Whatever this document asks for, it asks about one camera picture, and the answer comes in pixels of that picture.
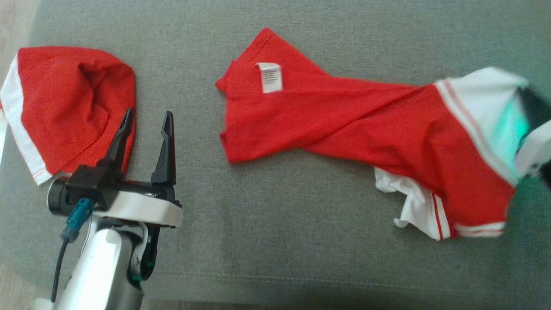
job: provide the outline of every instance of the red and white clothing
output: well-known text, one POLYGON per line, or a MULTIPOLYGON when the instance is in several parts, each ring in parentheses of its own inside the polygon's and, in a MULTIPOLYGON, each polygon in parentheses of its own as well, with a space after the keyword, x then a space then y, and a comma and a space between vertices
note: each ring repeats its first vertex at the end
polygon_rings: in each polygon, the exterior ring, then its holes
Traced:
MULTIPOLYGON (((0 90, 1 108, 33 179, 95 166, 120 122, 136 107, 130 66, 100 50, 68 46, 20 49, 0 90)), ((134 143, 128 137, 123 170, 134 143)))
POLYGON ((516 98, 526 85, 497 68, 425 86, 334 77, 267 28, 216 83, 230 163, 294 148, 369 163, 379 189, 408 195, 396 225, 438 240, 502 232, 528 130, 516 98), (267 66, 280 70, 280 89, 263 85, 267 66))

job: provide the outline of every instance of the care label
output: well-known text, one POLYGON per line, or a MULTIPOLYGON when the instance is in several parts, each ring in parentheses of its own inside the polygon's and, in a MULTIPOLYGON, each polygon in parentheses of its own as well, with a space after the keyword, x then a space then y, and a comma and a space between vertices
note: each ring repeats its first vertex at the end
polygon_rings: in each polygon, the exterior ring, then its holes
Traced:
POLYGON ((256 65, 260 68, 263 93, 273 93, 283 90, 280 65, 273 62, 259 62, 256 65))

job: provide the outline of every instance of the blue cable connector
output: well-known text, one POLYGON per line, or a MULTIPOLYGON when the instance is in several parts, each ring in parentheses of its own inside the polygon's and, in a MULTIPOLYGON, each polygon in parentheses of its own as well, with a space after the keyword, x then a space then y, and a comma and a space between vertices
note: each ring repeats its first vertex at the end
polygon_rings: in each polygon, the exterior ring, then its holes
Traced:
POLYGON ((67 226, 65 226, 65 229, 61 233, 61 239, 66 239, 69 243, 73 243, 78 237, 80 228, 90 218, 93 211, 94 202, 88 198, 81 198, 74 207, 73 212, 71 212, 71 215, 67 218, 67 226))

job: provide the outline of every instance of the white fabric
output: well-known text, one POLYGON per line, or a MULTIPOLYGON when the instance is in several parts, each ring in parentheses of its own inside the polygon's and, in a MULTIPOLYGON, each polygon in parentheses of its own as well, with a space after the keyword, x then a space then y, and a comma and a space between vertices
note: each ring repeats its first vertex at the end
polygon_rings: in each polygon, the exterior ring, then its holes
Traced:
POLYGON ((469 133, 481 157, 512 186, 520 173, 515 155, 528 122, 517 88, 528 81, 498 68, 484 68, 462 78, 435 83, 444 103, 469 133))
POLYGON ((4 117, 4 112, 0 110, 0 164, 2 163, 2 154, 4 152, 4 141, 8 131, 8 121, 4 117))
POLYGON ((375 186, 385 193, 398 191, 406 195, 400 218, 394 219, 397 227, 403 228, 407 224, 413 224, 432 239, 441 240, 450 237, 450 226, 442 200, 428 189, 413 179, 379 168, 375 168, 375 186))
POLYGON ((455 225, 457 233, 465 237, 497 237, 503 233, 505 222, 477 226, 455 225))
POLYGON ((44 183, 52 175, 46 170, 46 163, 21 122, 21 114, 23 113, 23 87, 19 78, 17 56, 10 65, 8 76, 6 77, 6 81, 4 81, 2 90, 0 90, 0 101, 2 102, 6 120, 12 129, 15 142, 33 175, 33 179, 37 185, 44 183))

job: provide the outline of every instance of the gray upholstery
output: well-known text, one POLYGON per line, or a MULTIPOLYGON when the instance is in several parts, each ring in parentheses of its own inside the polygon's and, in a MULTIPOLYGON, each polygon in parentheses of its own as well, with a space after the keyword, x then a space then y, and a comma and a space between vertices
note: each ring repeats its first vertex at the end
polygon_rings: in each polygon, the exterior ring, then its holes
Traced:
MULTIPOLYGON (((132 179, 149 178, 164 111, 174 113, 185 216, 161 233, 149 297, 509 308, 551 302, 551 200, 537 180, 521 184, 502 237, 436 242, 394 227, 404 196, 377 191, 367 165, 302 151, 229 165, 214 82, 270 26, 331 74, 425 84, 498 66, 548 96, 549 12, 547 0, 48 0, 31 44, 103 49, 134 68, 132 179)), ((48 185, 34 185, 11 134, 0 174, 0 259, 50 286, 64 219, 49 214, 48 185)), ((69 247, 62 282, 79 250, 69 247)))

